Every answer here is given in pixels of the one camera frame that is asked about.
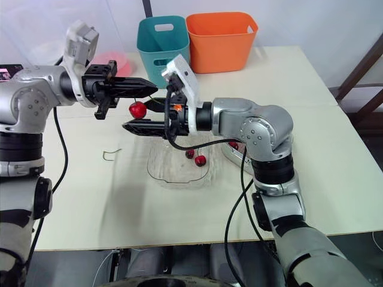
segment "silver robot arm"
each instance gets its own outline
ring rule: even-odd
[[[293,120],[278,106],[245,99],[215,99],[212,132],[246,144],[257,192],[252,195],[259,226],[273,233],[289,286],[371,286],[345,255],[305,222],[305,207],[293,168]]]
[[[187,135],[194,130],[211,130],[216,136],[246,144],[257,190],[252,195],[257,221],[262,229],[273,233],[289,285],[370,286],[323,233],[305,222],[305,206],[291,154],[290,114],[280,106],[259,106],[246,99],[216,98],[213,102],[200,102],[197,80],[181,56],[168,64],[163,76],[169,81],[168,97],[170,92],[174,93],[168,100],[170,124],[162,124],[165,128],[170,126],[165,138]],[[159,135],[154,126],[160,124],[154,125],[149,120],[124,125],[137,135]]]
[[[51,180],[43,178],[42,133],[49,112],[80,102],[103,120],[121,97],[143,98],[157,87],[119,78],[117,64],[89,65],[98,33],[75,22],[68,30],[63,66],[35,66],[0,83],[0,285],[22,286],[34,220],[52,207]]]

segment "table surface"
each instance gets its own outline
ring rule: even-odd
[[[130,53],[129,59],[132,76],[146,78],[138,54]],[[291,114],[294,166],[309,225],[327,235],[383,229],[383,174],[299,47],[257,48],[241,71],[197,77],[202,100],[244,97],[261,105],[281,105]],[[163,90],[156,94],[164,95]],[[121,127],[131,119],[131,102],[122,99],[104,121],[80,105],[59,108],[69,169],[54,195],[37,250],[223,241],[227,217],[241,193],[239,167],[216,146],[210,185],[161,187],[147,173],[151,140]],[[103,151],[119,148],[114,161],[102,159]],[[43,176],[55,182],[63,155],[51,117],[43,153]],[[229,240],[256,240],[244,203],[234,215]]]

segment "teal bin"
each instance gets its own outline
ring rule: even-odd
[[[150,17],[138,27],[137,49],[149,80],[158,88],[166,88],[161,72],[178,54],[190,61],[189,35],[186,21],[180,16]]]

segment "cherry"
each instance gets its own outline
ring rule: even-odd
[[[142,102],[134,102],[130,105],[129,111],[132,114],[133,118],[144,118],[146,116],[146,106]]]
[[[229,142],[229,145],[230,145],[232,148],[235,148],[236,150],[238,150],[238,143],[236,143],[236,142]]]
[[[193,149],[190,149],[188,151],[185,152],[185,155],[186,157],[191,160],[193,157],[194,157],[194,150]]]
[[[199,155],[194,159],[194,162],[197,166],[204,166],[206,164],[206,157],[204,155]]]

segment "transparent bowl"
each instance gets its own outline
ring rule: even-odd
[[[210,132],[199,133],[196,136],[178,136],[176,143],[181,146],[199,145],[211,141]],[[204,155],[206,164],[197,166],[194,159]],[[180,151],[162,139],[153,139],[149,153],[147,171],[161,186],[167,188],[199,188],[211,182],[214,169],[212,146],[206,146],[194,151],[194,157],[189,159],[185,151]]]

